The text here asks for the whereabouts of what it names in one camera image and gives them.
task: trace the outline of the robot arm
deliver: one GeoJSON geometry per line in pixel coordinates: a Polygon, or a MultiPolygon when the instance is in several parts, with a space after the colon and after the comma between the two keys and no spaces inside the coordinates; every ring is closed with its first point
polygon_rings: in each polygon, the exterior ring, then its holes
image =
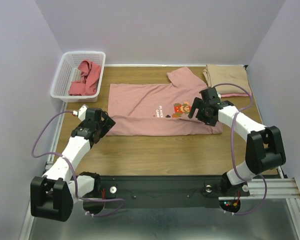
{"type": "MultiPolygon", "coordinates": [[[[214,87],[202,90],[200,94],[202,99],[194,99],[188,117],[192,118],[198,109],[195,117],[206,125],[215,126],[219,121],[231,127],[238,109],[229,101],[221,101],[214,87]]],[[[277,127],[266,127],[240,112],[234,131],[246,141],[245,161],[236,166],[241,178],[249,181],[266,170],[285,164],[284,145],[277,127]]],[[[243,182],[232,169],[222,175],[221,187],[227,191],[243,182]]]]}
{"type": "MultiPolygon", "coordinates": [[[[82,106],[74,113],[82,122],[72,131],[69,142],[54,165],[42,177],[34,177],[30,184],[31,214],[35,217],[66,221],[73,209],[76,197],[75,183],[71,180],[84,155],[116,124],[100,108],[82,106]]],[[[84,196],[100,190],[100,176],[83,172],[77,177],[77,192],[84,196]]]]}

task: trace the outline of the cartoon character print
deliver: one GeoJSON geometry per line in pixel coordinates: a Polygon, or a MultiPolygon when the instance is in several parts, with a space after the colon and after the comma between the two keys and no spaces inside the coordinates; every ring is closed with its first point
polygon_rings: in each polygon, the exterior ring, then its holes
{"type": "Polygon", "coordinates": [[[173,107],[174,107],[174,114],[172,114],[173,118],[180,118],[182,114],[189,114],[191,110],[191,106],[187,101],[185,101],[184,104],[175,103],[173,107]]]}

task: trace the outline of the gray floor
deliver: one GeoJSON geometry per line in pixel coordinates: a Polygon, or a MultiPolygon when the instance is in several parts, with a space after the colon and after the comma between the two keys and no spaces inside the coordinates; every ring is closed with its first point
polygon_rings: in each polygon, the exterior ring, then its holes
{"type": "MultiPolygon", "coordinates": [[[[241,212],[259,200],[242,201],[241,212]]],[[[31,240],[294,240],[286,200],[267,200],[255,213],[231,216],[219,209],[123,209],[108,217],[84,215],[74,206],[67,222],[36,218],[31,240]]]]}

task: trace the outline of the red cloth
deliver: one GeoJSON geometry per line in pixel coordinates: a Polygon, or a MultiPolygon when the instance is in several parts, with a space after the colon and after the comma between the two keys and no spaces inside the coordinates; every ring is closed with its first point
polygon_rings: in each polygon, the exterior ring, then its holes
{"type": "Polygon", "coordinates": [[[81,79],[73,81],[69,89],[69,95],[71,96],[91,96],[96,94],[96,84],[100,78],[101,66],[89,61],[83,60],[78,66],[78,70],[81,71],[81,79]]]}

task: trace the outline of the beige towel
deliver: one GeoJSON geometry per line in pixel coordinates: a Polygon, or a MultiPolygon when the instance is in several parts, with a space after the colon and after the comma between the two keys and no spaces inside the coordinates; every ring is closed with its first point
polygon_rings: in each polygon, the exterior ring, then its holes
{"type": "MultiPolygon", "coordinates": [[[[203,70],[203,75],[209,87],[222,83],[232,83],[239,85],[251,94],[247,72],[243,66],[217,66],[208,64],[203,70]]],[[[248,96],[240,88],[230,85],[218,86],[217,91],[223,98],[248,96]]]]}

